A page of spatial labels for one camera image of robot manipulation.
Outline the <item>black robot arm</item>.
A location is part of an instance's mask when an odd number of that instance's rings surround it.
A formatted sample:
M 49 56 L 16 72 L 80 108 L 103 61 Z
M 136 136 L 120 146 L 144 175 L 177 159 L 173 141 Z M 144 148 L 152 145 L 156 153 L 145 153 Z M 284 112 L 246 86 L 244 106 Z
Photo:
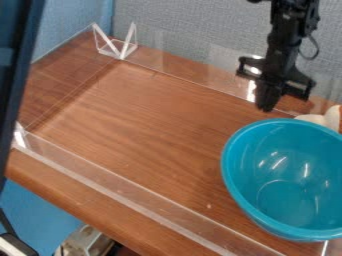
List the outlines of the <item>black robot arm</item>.
M 236 74 L 255 81 L 256 107 L 270 112 L 280 97 L 291 95 L 306 101 L 316 82 L 296 68 L 296 58 L 314 60 L 319 54 L 304 56 L 300 44 L 304 38 L 319 45 L 312 38 L 318 28 L 319 0 L 247 0 L 251 3 L 271 3 L 271 32 L 267 36 L 266 56 L 260 59 L 242 56 Z

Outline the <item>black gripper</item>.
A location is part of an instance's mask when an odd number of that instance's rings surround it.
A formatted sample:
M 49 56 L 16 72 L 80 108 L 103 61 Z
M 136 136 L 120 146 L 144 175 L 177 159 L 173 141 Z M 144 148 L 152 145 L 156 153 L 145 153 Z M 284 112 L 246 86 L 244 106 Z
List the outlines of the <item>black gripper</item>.
M 308 99 L 316 82 L 298 69 L 298 55 L 299 46 L 270 46 L 263 58 L 239 58 L 236 74 L 255 81 L 255 104 L 263 112 L 272 111 L 283 95 Z

